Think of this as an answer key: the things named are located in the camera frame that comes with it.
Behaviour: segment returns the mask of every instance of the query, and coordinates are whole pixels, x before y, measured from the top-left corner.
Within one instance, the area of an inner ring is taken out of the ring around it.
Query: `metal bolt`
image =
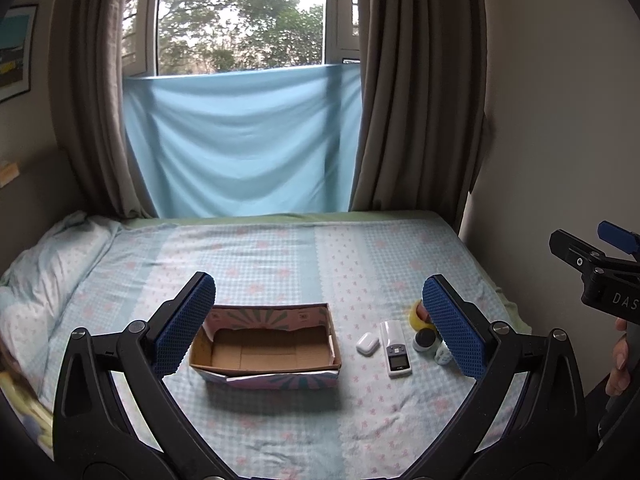
[[[494,332],[500,335],[505,335],[509,333],[509,325],[507,325],[503,321],[498,321],[494,324]]]
[[[145,322],[144,321],[132,321],[131,323],[129,323],[129,327],[128,330],[129,332],[133,333],[133,334],[137,334],[138,332],[142,332],[145,329]]]
[[[71,339],[82,339],[86,334],[86,330],[84,328],[76,328],[71,333]]]
[[[564,330],[556,328],[554,330],[554,337],[558,339],[558,341],[566,341],[566,332]]]

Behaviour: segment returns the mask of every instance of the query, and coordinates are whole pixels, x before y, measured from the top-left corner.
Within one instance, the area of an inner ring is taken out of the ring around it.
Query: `yellow tape roll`
[[[409,311],[409,324],[411,328],[413,328],[416,332],[422,330],[423,328],[431,328],[435,333],[438,333],[434,324],[426,323],[418,317],[418,313],[416,309],[420,304],[420,300],[416,301]]]

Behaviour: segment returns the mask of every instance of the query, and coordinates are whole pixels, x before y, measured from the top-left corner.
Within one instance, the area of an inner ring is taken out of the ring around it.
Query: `person's hand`
[[[624,319],[616,319],[616,330],[624,332],[626,330],[626,321]],[[617,397],[626,390],[631,382],[631,376],[626,369],[626,362],[629,358],[629,346],[626,344],[626,334],[623,335],[616,345],[613,347],[613,368],[607,381],[606,392],[608,396]]]

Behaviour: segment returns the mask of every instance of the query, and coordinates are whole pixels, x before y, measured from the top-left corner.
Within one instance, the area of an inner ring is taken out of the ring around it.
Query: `black bottle cap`
[[[431,328],[418,330],[415,335],[415,342],[422,348],[429,348],[436,342],[436,333]]]

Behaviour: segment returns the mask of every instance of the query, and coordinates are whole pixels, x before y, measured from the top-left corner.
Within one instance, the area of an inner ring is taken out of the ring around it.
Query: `framed picture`
[[[0,103],[31,89],[31,39],[37,5],[11,7],[0,20]]]

